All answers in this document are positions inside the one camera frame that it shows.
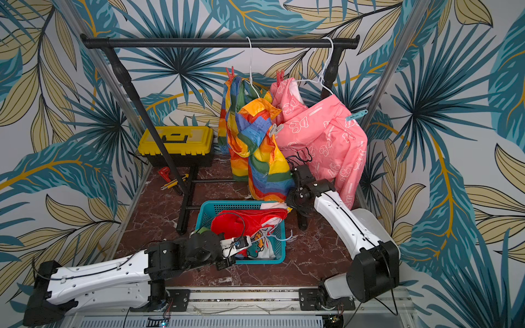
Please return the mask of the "red rainbow kids jacket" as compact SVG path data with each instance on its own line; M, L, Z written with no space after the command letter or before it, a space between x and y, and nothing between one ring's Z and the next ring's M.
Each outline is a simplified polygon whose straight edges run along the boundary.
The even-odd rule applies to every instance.
M224 239L249 236L252 245L243 252L246 260L275 260L273 244L265 245L261 230L273 230L284 222L287 209L224 210L211 222L211 231Z

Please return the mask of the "pink hooded jacket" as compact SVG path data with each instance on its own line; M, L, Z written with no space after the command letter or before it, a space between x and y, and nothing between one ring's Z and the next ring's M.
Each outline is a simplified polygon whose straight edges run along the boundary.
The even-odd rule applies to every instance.
M294 78L270 87L272 105L281 110L276 118L276 141L286 157L312 156L308 163L317 180L334 182L345 205L352 208L366 163L367 136L351 112L335 95L307 106Z

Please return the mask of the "light blue wire hanger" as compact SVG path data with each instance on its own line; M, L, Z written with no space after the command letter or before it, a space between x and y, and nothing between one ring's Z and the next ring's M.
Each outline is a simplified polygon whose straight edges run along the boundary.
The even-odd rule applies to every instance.
M284 231L284 234L281 236L273 230L261 230L261 239L265 245L270 245L272 241L288 242L289 240L293 240L294 236L292 231L289 235L286 235L286 231Z

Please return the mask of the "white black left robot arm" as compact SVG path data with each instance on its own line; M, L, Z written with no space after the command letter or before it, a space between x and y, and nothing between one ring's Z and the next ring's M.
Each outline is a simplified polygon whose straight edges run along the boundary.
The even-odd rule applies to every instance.
M95 265L61 266L46 261L33 268L34 289L23 325L37 327L62 320L67 313L89 306L116 303L148 310L168 300L165 281L186 271L235 264L236 254L252 242L248 236L225 239L204 229L191 236L162 241L145 250Z

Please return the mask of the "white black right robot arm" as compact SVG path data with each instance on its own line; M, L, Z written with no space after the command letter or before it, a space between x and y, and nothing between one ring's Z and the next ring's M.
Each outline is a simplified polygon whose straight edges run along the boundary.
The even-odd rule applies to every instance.
M342 240L351 256L347 273L321 281L319 304L354 298L366 303L399 286L399 246L368 210L350 210L335 186L317 180L307 165L293 168L295 183L286 199L288 207L306 217L322 216Z

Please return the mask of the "teal plastic basket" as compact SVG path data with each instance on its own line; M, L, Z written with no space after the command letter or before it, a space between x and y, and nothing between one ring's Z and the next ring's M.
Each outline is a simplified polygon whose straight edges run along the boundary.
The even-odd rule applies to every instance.
M288 214L288 206L279 202L207 201L196 230L220 236L223 254L240 265L277 265L286 258Z

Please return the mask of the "grey clothespin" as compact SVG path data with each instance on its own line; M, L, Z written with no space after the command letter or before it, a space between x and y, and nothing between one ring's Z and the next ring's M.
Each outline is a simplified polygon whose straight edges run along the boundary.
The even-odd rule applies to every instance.
M270 127L269 132L268 132L269 137L276 136L277 134L279 134L279 132L280 132L283 128L284 128L284 125L283 125L283 124L280 124L280 125L272 124L272 126Z

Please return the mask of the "rainbow striped jacket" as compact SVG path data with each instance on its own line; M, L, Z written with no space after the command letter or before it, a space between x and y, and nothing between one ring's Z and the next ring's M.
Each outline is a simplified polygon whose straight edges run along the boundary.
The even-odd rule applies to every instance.
M268 135L281 110L269 92L258 91L260 98L240 76L225 82L217 142L231 157L233 178L248 183L255 200L284 202L295 183L276 136Z

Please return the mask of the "teal clothespin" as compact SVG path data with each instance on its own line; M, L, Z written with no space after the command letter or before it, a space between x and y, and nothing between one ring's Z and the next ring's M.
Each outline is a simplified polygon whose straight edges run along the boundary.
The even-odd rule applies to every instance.
M358 120L360 118L365 117L368 114L368 112L369 111L367 109L363 109L361 111L358 111L358 112L355 112L355 113L351 114L350 116L347 116L346 120L347 121Z

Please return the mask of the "red clothespin on pink jacket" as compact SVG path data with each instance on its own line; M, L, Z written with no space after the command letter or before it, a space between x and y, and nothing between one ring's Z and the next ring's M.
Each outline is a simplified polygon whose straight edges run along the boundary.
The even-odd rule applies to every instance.
M280 84L284 81L284 70L277 70L276 71L276 85L277 87L280 86Z

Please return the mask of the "yellow black toolbox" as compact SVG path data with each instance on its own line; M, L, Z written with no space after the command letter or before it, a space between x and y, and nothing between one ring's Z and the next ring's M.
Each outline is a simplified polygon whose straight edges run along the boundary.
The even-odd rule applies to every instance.
M156 127L169 155L178 168L193 165L210 167L213 162L213 130L209 127ZM154 142L150 131L145 131L139 141L138 152L154 167L167 167L168 164Z

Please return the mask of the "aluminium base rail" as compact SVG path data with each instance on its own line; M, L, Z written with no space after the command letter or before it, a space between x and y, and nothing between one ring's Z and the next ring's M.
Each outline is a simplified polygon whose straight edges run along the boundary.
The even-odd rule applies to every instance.
M169 311L133 312L127 307L81 310L59 327L421 327L406 288L367 303L354 297L317 306L306 286L173 288L184 296Z

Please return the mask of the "yellow handled tool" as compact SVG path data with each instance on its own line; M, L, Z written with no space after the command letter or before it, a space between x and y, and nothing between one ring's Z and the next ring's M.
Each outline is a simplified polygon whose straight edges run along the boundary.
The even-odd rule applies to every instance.
M185 174L183 177L182 177L182 180L183 182L185 182L187 179L188 179L189 175L188 174ZM179 184L178 180L173 180L173 181L170 181L169 183L166 183L164 184L163 187L161 187L161 190L167 190L167 189L171 189L173 187L177 187Z

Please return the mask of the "red handled tool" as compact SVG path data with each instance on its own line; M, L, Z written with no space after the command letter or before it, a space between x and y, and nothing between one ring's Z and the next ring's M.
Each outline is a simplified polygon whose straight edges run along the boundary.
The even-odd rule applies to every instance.
M162 177L162 179L165 180L165 184L169 183L170 181L176 180L176 179L171 179L170 177L171 170L169 167L161 168L160 171L158 171L158 173ZM183 192L180 190L179 185L171 189L175 191L178 195L183 195Z

